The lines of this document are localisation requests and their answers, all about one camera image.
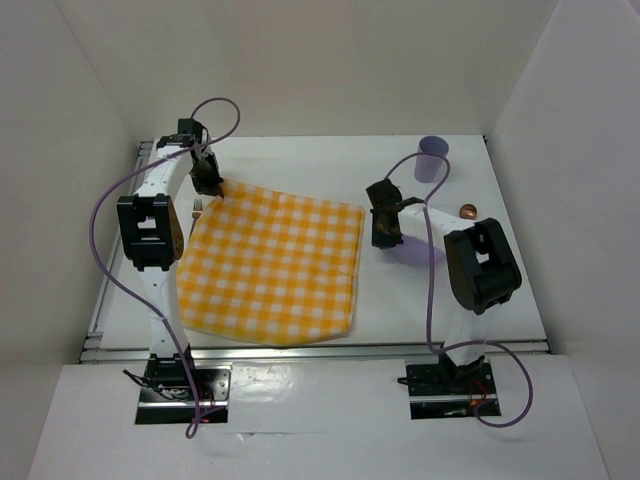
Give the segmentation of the copper fork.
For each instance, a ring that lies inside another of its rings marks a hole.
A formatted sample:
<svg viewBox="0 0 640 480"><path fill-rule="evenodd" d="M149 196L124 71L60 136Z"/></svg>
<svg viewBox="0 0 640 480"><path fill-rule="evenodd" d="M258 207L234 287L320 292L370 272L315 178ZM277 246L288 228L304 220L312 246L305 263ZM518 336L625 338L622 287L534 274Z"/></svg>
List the copper fork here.
<svg viewBox="0 0 640 480"><path fill-rule="evenodd" d="M191 223L191 228L190 228L190 233L189 236L192 236L194 229L196 227L197 221L200 218L200 216L202 215L204 210L204 201L202 198L195 198L194 202L193 202L193 207L192 207L192 223Z"/></svg>

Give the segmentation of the lilac plastic plate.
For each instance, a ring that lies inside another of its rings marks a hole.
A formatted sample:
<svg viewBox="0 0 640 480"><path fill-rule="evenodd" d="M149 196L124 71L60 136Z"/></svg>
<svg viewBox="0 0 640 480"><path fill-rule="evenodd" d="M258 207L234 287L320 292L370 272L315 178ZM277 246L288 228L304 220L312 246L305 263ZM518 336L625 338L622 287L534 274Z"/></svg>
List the lilac plastic plate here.
<svg viewBox="0 0 640 480"><path fill-rule="evenodd" d="M429 265L429 244L415 237L405 235L403 242L394 247L392 253L400 262L407 265Z"/></svg>

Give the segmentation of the lilac plastic cup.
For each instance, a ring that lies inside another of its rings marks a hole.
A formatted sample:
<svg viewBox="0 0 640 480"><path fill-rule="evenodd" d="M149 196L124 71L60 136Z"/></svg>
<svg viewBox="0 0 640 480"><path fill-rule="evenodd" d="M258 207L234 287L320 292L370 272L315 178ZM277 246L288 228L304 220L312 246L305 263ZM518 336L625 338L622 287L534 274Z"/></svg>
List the lilac plastic cup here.
<svg viewBox="0 0 640 480"><path fill-rule="evenodd" d="M420 183L433 183L443 165L441 157L449 153L449 144L439 136L425 136L419 143L414 164L414 178Z"/></svg>

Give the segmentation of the yellow checkered cloth napkin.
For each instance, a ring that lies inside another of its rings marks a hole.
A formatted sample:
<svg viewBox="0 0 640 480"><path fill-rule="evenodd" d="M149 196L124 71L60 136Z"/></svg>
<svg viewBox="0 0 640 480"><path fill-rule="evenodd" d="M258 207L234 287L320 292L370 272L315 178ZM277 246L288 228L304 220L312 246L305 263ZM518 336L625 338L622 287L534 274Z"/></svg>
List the yellow checkered cloth napkin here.
<svg viewBox="0 0 640 480"><path fill-rule="evenodd" d="M275 346L346 335L364 219L357 205L226 181L178 265L182 325Z"/></svg>

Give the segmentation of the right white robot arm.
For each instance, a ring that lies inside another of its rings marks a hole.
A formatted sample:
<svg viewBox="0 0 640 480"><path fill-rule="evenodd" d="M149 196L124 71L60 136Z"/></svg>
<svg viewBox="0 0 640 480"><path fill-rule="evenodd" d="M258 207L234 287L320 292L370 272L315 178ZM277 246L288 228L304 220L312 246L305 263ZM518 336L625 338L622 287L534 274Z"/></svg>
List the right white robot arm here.
<svg viewBox="0 0 640 480"><path fill-rule="evenodd" d="M436 379L448 392L460 391L484 361L489 320L511 299L522 275L498 220L466 220L405 198L391 180L366 188L371 202L372 245L392 249L410 237L444 253L453 297L464 312L449 327L438 355Z"/></svg>

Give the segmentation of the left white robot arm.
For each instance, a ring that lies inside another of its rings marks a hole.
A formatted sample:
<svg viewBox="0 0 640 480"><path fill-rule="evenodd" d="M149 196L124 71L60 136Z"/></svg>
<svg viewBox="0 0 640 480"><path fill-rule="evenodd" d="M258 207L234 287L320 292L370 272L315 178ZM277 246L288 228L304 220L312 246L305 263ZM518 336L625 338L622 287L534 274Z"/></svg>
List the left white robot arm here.
<svg viewBox="0 0 640 480"><path fill-rule="evenodd" d="M187 177L200 195L224 195L223 178L208 141L208 131L199 121L180 119L177 132L157 142L156 159L149 163L141 186L117 202L124 254L143 282L151 326L145 377L176 399L193 395L199 377L179 314L177 266L186 240L174 197Z"/></svg>

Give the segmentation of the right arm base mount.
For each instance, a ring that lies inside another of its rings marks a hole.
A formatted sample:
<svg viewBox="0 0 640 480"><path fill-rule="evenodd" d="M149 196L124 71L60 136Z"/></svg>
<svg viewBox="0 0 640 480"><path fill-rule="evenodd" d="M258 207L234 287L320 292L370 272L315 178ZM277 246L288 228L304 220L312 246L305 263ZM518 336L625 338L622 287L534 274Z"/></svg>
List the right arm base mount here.
<svg viewBox="0 0 640 480"><path fill-rule="evenodd" d="M439 365L410 364L396 382L407 389L412 420L473 417L476 407L482 416L501 415L489 362L453 383L445 380Z"/></svg>

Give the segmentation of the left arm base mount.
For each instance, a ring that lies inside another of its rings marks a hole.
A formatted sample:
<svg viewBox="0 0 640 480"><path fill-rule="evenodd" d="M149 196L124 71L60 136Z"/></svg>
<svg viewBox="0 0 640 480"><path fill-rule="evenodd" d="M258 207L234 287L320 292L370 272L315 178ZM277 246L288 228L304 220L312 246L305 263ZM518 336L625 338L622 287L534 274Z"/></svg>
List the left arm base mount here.
<svg viewBox="0 0 640 480"><path fill-rule="evenodd" d="M123 374L139 388L136 425L189 424L195 415L195 401L189 384L153 386L148 376L124 369ZM198 395L201 424L228 422L232 369L230 365L192 371Z"/></svg>

